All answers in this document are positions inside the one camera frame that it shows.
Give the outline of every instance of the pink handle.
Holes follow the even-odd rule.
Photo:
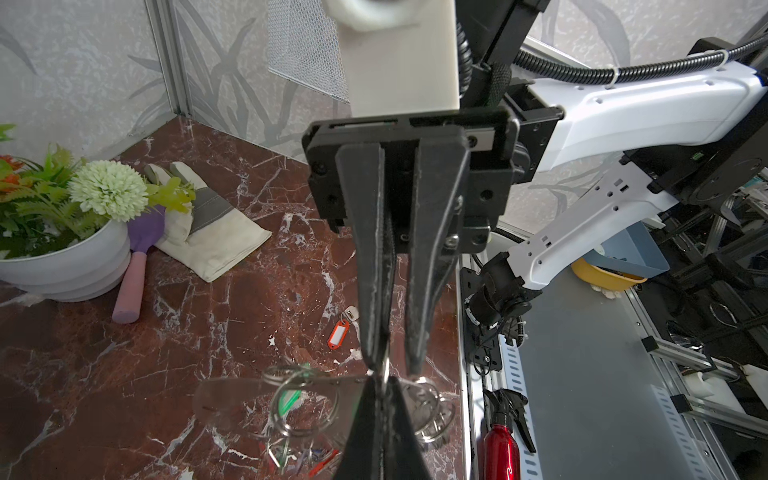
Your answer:
[[[147,266],[147,254],[133,252],[128,270],[125,270],[123,283],[120,285],[118,301],[114,303],[112,319],[117,323],[133,323],[139,319],[141,296],[144,294],[144,268]]]

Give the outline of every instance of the metal mesh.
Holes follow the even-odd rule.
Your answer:
[[[270,0],[267,29],[270,71],[347,101],[336,26],[320,0]]]

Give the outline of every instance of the orange flower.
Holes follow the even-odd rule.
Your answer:
[[[18,170],[19,168],[24,167],[24,163],[14,160],[10,155],[0,155],[0,160],[5,160],[5,163],[10,165],[13,170]]]
[[[18,185],[18,181],[21,179],[17,174],[10,174],[6,178],[0,180],[1,182],[5,182],[7,184],[14,184]],[[13,187],[7,187],[0,189],[0,192],[9,192],[13,190]]]

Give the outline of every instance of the black spray nozzle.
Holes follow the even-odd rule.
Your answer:
[[[491,424],[504,425],[512,429],[514,422],[518,426],[520,436],[523,438],[525,448],[530,453],[536,453],[536,447],[533,444],[533,438],[528,431],[528,425],[525,423],[525,406],[528,404],[528,398],[518,392],[508,389],[482,391],[483,396],[488,400],[491,407]]]

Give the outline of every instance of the red marble tabletop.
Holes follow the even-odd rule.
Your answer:
[[[339,313],[356,305],[353,239],[318,218],[305,164],[196,122],[174,119],[118,159],[138,169],[184,161],[273,235],[212,283],[152,248],[141,319],[131,325],[110,320],[116,290],[57,303],[0,285],[0,477],[270,477],[255,442],[195,419],[192,395],[202,379],[258,377],[286,359],[331,375],[365,372],[353,332],[338,350],[326,344]],[[403,258],[398,267],[396,373],[405,363]],[[458,362],[449,285],[424,374],[457,413]],[[458,418],[450,442],[425,454],[435,479],[464,476]]]

